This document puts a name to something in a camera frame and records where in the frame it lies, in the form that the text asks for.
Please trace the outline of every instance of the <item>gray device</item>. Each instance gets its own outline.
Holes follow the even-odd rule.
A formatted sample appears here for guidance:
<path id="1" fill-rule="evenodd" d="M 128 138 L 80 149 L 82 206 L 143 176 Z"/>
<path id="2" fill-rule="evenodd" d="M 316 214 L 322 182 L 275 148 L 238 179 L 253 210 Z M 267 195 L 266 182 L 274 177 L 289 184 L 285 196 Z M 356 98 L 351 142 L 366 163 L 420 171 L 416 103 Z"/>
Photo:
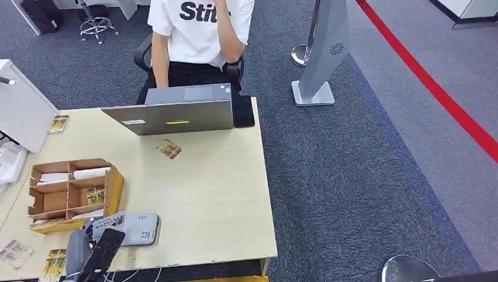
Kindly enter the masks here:
<path id="1" fill-rule="evenodd" d="M 315 7 L 314 34 L 308 44 L 311 53 L 302 77 L 292 82 L 297 106 L 333 105 L 334 95 L 327 80 L 349 52 L 348 10 L 346 0 L 318 1 Z"/>
<path id="2" fill-rule="evenodd" d="M 102 112 L 140 136 L 234 127 L 229 83 L 152 88 L 145 105 Z"/>
<path id="3" fill-rule="evenodd" d="M 150 245 L 156 240 L 157 213 L 129 213 L 124 220 L 126 236 L 121 246 Z"/>

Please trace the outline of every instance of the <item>cardboard box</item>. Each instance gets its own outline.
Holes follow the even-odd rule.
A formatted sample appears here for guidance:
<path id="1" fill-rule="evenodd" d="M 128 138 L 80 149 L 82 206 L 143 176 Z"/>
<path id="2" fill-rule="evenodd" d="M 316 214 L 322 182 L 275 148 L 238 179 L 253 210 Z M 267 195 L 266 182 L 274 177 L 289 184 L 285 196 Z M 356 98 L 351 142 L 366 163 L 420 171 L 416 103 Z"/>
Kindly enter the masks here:
<path id="1" fill-rule="evenodd" d="M 75 180 L 76 170 L 111 167 L 105 176 Z M 45 173 L 69 173 L 67 181 L 37 185 Z M 35 198 L 28 215 L 33 219 L 30 229 L 38 233 L 67 231 L 80 228 L 90 217 L 81 214 L 103 209 L 103 216 L 117 213 L 124 178 L 117 168 L 103 159 L 70 160 L 34 165 L 29 194 Z M 89 195 L 103 188 L 103 202 L 89 203 Z"/>

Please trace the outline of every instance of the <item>red stripe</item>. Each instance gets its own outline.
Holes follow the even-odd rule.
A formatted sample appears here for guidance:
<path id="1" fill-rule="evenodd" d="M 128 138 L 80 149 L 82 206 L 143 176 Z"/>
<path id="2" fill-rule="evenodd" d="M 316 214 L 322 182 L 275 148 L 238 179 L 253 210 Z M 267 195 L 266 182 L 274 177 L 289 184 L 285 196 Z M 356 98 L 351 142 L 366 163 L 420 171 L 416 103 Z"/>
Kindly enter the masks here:
<path id="1" fill-rule="evenodd" d="M 379 32 L 384 36 L 386 41 L 391 45 L 394 51 L 405 62 L 405 64 L 412 70 L 418 77 L 420 82 L 425 85 L 434 98 L 441 103 L 441 105 L 453 116 L 453 118 L 464 128 L 467 133 L 474 138 L 474 140 L 481 146 L 486 153 L 498 162 L 498 142 L 487 133 L 462 107 L 460 107 L 455 100 L 453 100 L 448 93 L 430 76 L 430 74 L 417 62 L 417 60 L 408 52 L 408 50 L 401 44 L 396 36 L 389 30 L 385 23 L 375 13 L 375 11 L 368 5 L 365 0 L 356 0 L 358 5 L 363 9 L 365 14 L 370 18 L 372 23 L 377 27 Z"/>

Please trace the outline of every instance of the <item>laptop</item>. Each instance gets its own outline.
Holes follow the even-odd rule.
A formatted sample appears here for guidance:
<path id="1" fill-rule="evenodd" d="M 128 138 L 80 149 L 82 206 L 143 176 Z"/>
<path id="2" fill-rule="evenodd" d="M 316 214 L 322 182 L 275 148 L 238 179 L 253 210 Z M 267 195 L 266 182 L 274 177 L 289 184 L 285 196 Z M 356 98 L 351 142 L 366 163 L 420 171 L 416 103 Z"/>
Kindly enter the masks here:
<path id="1" fill-rule="evenodd" d="M 229 83 L 149 89 L 145 105 L 102 108 L 137 135 L 234 127 Z"/>

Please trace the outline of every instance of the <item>black office chair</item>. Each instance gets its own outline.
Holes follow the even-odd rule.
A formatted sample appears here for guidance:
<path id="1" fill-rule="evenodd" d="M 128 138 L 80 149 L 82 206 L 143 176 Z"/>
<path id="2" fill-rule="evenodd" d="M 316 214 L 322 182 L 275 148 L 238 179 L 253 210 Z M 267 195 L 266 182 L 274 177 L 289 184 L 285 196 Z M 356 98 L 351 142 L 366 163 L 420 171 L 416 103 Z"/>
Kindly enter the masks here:
<path id="1" fill-rule="evenodd" d="M 147 37 L 142 44 L 135 50 L 134 60 L 135 64 L 143 69 L 145 72 L 149 73 L 152 68 L 145 62 L 144 58 L 147 52 L 152 47 L 152 34 Z M 223 73 L 225 73 L 231 82 L 239 82 L 244 76 L 244 57 L 240 56 L 240 59 L 236 63 L 226 63 L 223 66 Z"/>

